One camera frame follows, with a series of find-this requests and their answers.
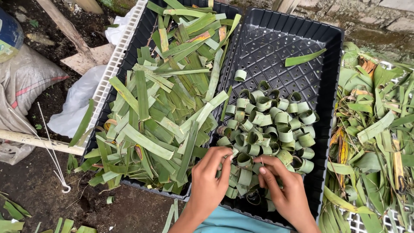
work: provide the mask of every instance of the perforated tray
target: perforated tray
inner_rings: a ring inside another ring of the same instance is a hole
[[[160,5],[161,7],[166,7],[166,3],[163,0],[151,0],[152,2],[154,2],[155,4]],[[181,4],[186,5],[186,6],[191,6],[192,4],[195,4],[199,7],[207,7],[208,6],[208,1],[206,0],[178,0]],[[214,6],[213,6],[213,10],[220,13],[225,13],[228,19],[234,19],[234,17],[236,16],[236,14],[241,12],[241,9],[232,5],[228,5],[228,4],[224,4],[221,2],[214,2]],[[140,48],[142,46],[146,46],[148,39],[150,38],[153,30],[157,30],[158,29],[158,24],[155,24],[155,21],[157,19],[157,14],[154,13],[153,11],[149,10],[147,7],[145,7],[143,9],[142,12],[142,17],[141,20],[138,23],[138,26],[135,30],[135,32],[133,33],[133,36],[130,40],[128,49],[125,52],[125,55],[123,56],[122,59],[122,63],[120,63],[120,67],[119,70],[117,70],[116,72],[116,76],[119,78],[119,80],[121,80],[121,82],[125,82],[125,77],[126,77],[126,73],[128,70],[131,70],[132,67],[136,64],[137,62],[137,48]],[[234,44],[235,44],[235,40],[236,37],[234,35],[236,35],[238,33],[238,30],[235,30],[233,35],[230,36],[230,44],[229,44],[229,49],[227,50],[227,54],[225,57],[225,60],[223,62],[223,68],[221,69],[220,72],[220,77],[224,77],[225,76],[225,71],[228,70],[227,67],[229,66],[229,58],[230,58],[230,54],[231,54],[231,49],[233,48]],[[155,47],[155,43],[151,40],[150,44],[149,44],[150,48],[154,48]],[[108,114],[111,113],[111,108],[109,107],[109,103],[113,102],[116,99],[116,95],[117,95],[117,91],[107,82],[107,79],[105,80],[105,82],[107,83],[107,87],[110,88],[109,93],[104,93],[103,95],[107,95],[104,96],[106,97],[105,99],[103,99],[104,97],[102,97],[101,100],[105,100],[102,101],[102,103],[99,103],[98,107],[101,107],[102,110],[98,111],[95,110],[95,112],[99,113],[99,117],[97,118],[95,125],[94,126],[103,126],[103,124],[108,120]],[[98,145],[96,143],[96,137],[95,137],[95,133],[96,130],[93,130],[90,139],[86,145],[85,148],[85,152],[84,155],[86,155],[87,153],[89,153],[92,149],[94,148],[98,148]],[[184,188],[182,189],[180,195],[174,194],[172,192],[164,192],[161,190],[156,190],[156,189],[148,189],[145,186],[144,182],[135,180],[135,179],[130,179],[128,177],[123,177],[121,180],[121,183],[123,184],[127,184],[139,189],[144,189],[147,190],[149,192],[153,192],[153,193],[157,193],[157,194],[161,194],[164,196],[168,196],[168,197],[172,197],[172,198],[177,198],[179,200],[183,200],[183,201],[187,201],[190,198],[190,190],[191,190],[191,175],[188,178],[188,183],[185,184]]]
[[[318,221],[325,184],[327,155],[334,114],[335,95],[339,78],[339,67],[344,32],[320,22],[250,8],[244,18],[228,75],[221,83],[221,90],[233,86],[229,104],[236,104],[242,89],[256,90],[260,80],[266,80],[271,89],[280,90],[280,97],[288,97],[293,91],[302,94],[302,101],[309,103],[320,117],[313,124],[316,144],[312,146],[315,157],[313,171],[304,176],[304,186],[310,211]],[[326,48],[318,58],[297,65],[284,66],[284,60],[299,54],[306,55]],[[245,82],[234,81],[236,70],[247,72]],[[223,105],[214,115],[220,118]],[[210,146],[216,144],[215,133]],[[266,212],[262,206],[252,205],[246,199],[224,197],[221,206],[244,215],[289,229],[293,227],[277,212]]]

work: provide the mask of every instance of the blue container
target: blue container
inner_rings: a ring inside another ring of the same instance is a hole
[[[19,22],[0,8],[0,63],[15,56],[23,45]]]

